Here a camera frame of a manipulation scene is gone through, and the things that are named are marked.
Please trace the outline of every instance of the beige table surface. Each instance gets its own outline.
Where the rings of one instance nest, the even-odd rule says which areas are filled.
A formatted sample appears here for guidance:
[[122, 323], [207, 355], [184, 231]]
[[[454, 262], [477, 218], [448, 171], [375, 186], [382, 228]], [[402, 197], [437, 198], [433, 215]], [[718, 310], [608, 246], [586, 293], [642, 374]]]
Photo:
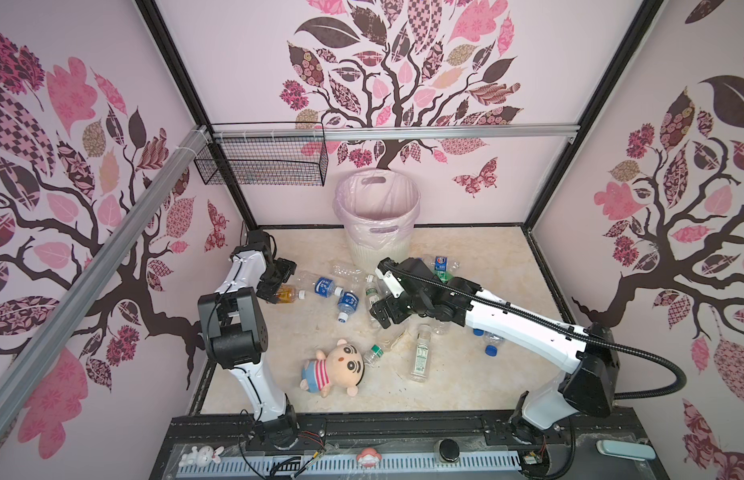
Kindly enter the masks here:
[[[278, 256], [317, 274], [330, 272], [333, 260], [350, 261], [341, 229], [271, 230]], [[481, 284], [508, 300], [551, 319], [561, 317], [540, 274], [526, 239], [518, 227], [416, 228], [410, 255], [437, 254], [460, 261], [458, 276]], [[223, 280], [227, 272], [221, 272]], [[519, 395], [550, 380], [558, 369], [548, 360], [511, 342], [496, 357], [484, 353], [481, 337], [452, 325], [431, 341], [430, 378], [425, 383], [407, 379], [414, 355], [412, 333], [426, 321], [408, 319], [408, 333], [377, 365], [368, 367], [351, 398], [333, 389], [327, 398], [300, 390], [303, 361], [316, 349], [329, 352], [345, 338], [361, 351], [372, 347], [375, 331], [359, 308], [347, 323], [337, 321], [332, 302], [316, 295], [292, 304], [261, 301], [268, 326], [268, 362], [275, 381], [297, 412], [382, 412], [423, 410], [478, 410], [514, 408]], [[202, 413], [239, 413], [252, 407], [233, 376], [218, 366]]]

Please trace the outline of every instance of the wire basket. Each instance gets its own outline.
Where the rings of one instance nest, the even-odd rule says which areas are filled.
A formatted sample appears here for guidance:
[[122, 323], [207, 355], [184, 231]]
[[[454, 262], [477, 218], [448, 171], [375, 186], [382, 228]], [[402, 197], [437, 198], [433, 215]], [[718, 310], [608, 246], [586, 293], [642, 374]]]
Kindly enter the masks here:
[[230, 181], [237, 184], [323, 187], [329, 157], [321, 123], [268, 123], [295, 124], [297, 130], [246, 130], [241, 136], [213, 137], [214, 143], [207, 144], [195, 159], [204, 184], [226, 184], [226, 177], [230, 178], [225, 174], [227, 162]]

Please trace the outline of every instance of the wallpaper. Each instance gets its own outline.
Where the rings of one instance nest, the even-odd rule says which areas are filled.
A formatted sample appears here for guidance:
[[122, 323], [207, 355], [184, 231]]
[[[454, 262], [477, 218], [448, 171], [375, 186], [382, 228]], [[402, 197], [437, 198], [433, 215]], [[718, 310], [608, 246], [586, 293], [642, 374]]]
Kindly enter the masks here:
[[[0, 21], [0, 376], [192, 127], [133, 5], [54, 9], [90, 49]], [[129, 63], [108, 32], [76, 30], [92, 13], [127, 36]], [[228, 271], [240, 228], [226, 193], [187, 168], [12, 421], [0, 478], [148, 474], [204, 359], [195, 299]]]
[[[615, 327], [618, 342], [687, 374], [679, 393], [632, 403], [672, 478], [744, 479], [738, 17], [737, 0], [667, 7], [536, 229], [580, 320]], [[559, 216], [567, 210], [577, 213]], [[667, 381], [621, 360], [618, 391]]]
[[[216, 0], [209, 16], [192, 2], [165, 2], [162, 10], [215, 121], [376, 128], [576, 122], [638, 4], [594, 3], [541, 12], [514, 0], [300, 0], [246, 8]], [[228, 29], [212, 12], [243, 26]], [[566, 26], [587, 30], [584, 12], [604, 14], [604, 29], [590, 32], [601, 41], [587, 56], [568, 52], [564, 65], [560, 44], [550, 37], [585, 42], [583, 30]], [[264, 32], [252, 18], [274, 20]], [[199, 35], [207, 31], [208, 37]], [[210, 71], [216, 75], [204, 73]], [[559, 72], [556, 81], [550, 72]], [[339, 179], [361, 168], [387, 168], [416, 181], [423, 195], [419, 222], [522, 221], [565, 141], [331, 141], [323, 188], [242, 189], [262, 224], [337, 224], [329, 206]], [[319, 148], [308, 142], [301, 153]], [[300, 152], [293, 159], [300, 160]], [[292, 195], [318, 208], [290, 205], [284, 199]]]

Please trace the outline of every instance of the white bunny figurine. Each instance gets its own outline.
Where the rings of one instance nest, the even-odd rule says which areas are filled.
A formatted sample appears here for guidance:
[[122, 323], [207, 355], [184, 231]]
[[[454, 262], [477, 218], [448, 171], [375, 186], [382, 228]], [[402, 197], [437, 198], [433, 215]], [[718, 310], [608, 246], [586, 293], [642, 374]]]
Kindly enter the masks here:
[[196, 464], [199, 468], [204, 468], [210, 462], [220, 463], [222, 462], [220, 454], [223, 450], [224, 447], [217, 447], [217, 449], [212, 450], [212, 447], [209, 445], [203, 446], [201, 450], [198, 450], [193, 446], [191, 447], [191, 453], [182, 454], [178, 466], [185, 467]]

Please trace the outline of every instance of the white trash can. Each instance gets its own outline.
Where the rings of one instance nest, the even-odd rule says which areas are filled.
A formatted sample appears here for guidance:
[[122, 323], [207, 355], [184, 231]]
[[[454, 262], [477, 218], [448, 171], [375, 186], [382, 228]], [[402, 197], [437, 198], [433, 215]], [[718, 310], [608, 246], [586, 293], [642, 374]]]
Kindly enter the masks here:
[[334, 191], [335, 215], [345, 227], [354, 264], [374, 272], [390, 257], [409, 256], [410, 238], [420, 214], [420, 191], [405, 175], [390, 170], [362, 170], [342, 179]]

